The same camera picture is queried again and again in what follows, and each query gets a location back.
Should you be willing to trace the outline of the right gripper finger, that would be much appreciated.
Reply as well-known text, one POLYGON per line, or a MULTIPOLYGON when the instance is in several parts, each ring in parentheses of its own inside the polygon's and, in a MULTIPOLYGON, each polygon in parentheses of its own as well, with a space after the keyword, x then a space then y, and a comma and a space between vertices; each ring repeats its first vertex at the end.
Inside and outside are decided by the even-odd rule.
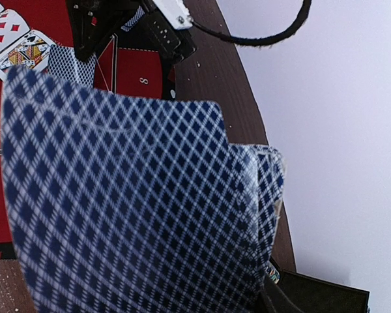
POLYGON ((303 313, 268 275, 259 292, 259 312, 303 313))

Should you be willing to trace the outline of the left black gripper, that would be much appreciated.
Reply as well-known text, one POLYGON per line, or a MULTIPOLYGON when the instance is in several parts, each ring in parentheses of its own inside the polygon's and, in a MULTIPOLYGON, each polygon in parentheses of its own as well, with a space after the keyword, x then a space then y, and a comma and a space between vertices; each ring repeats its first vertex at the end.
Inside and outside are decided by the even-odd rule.
MULTIPOLYGON (((72 30, 74 53, 87 61, 96 47, 132 18, 139 1, 127 0, 66 0, 72 30)), ((161 57, 173 64, 189 58, 197 46, 188 30, 175 30, 153 1, 141 1, 144 11, 139 26, 154 44, 161 57)))

